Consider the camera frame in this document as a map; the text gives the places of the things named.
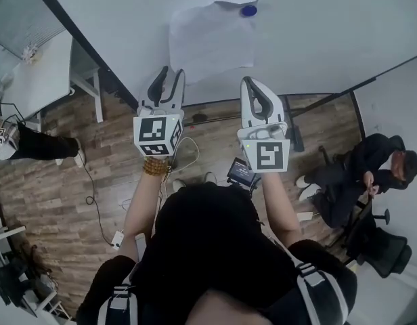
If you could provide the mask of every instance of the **blue magnet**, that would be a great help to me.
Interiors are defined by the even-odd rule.
[[[244,17],[252,17],[257,14],[257,7],[254,5],[247,5],[241,10]]]

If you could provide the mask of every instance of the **white paper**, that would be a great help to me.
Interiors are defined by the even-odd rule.
[[[255,17],[240,10],[256,2],[235,4],[217,1],[204,7],[176,12],[169,31],[172,69],[184,69],[186,83],[214,74],[254,66]]]

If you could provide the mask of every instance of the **person wearing black shirt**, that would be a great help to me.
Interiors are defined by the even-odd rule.
[[[137,297],[139,325],[258,325],[280,324],[280,319],[282,324],[310,324],[303,300],[287,297],[297,287],[294,264],[262,233],[248,192],[217,186],[214,177],[206,177],[203,184],[181,186],[172,194],[154,224],[164,175],[145,170],[127,211],[118,255],[96,273],[77,311],[78,325],[97,324],[100,307],[136,263],[130,290]],[[355,274],[303,237],[280,174],[262,174],[262,187],[276,238],[301,261],[332,274],[351,311]],[[146,235],[147,248],[138,261],[135,236],[140,233]],[[293,322],[288,321],[291,312],[298,313]]]
[[[298,178],[296,185],[304,188],[299,200],[311,198],[323,220],[330,227],[338,228],[348,220],[357,199],[365,191],[374,197],[391,188],[403,190],[416,175],[417,153],[405,150],[399,136],[387,138],[375,133],[340,160]],[[322,191],[329,185],[335,187],[335,202],[330,202]]]

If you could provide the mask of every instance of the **sneaker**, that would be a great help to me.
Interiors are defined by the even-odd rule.
[[[180,189],[186,187],[186,183],[180,179],[175,179],[173,181],[173,190],[174,192],[178,192]]]
[[[304,201],[307,198],[311,198],[312,196],[318,194],[321,188],[317,184],[311,184],[308,188],[302,191],[301,195],[299,196],[299,201]]]
[[[76,140],[76,142],[78,142],[79,149],[78,149],[78,155],[76,155],[73,159],[74,159],[76,165],[79,168],[82,168],[85,165],[85,153],[82,150],[81,142],[77,138],[75,140]]]
[[[204,183],[207,183],[208,181],[217,184],[217,179],[213,172],[207,172],[204,176]]]
[[[298,188],[306,188],[310,185],[310,183],[305,182],[305,176],[301,176],[296,180],[296,187]]]

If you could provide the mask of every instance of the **black hair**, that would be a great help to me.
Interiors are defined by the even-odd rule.
[[[413,150],[406,150],[404,154],[404,178],[411,183],[417,175],[417,153]]]

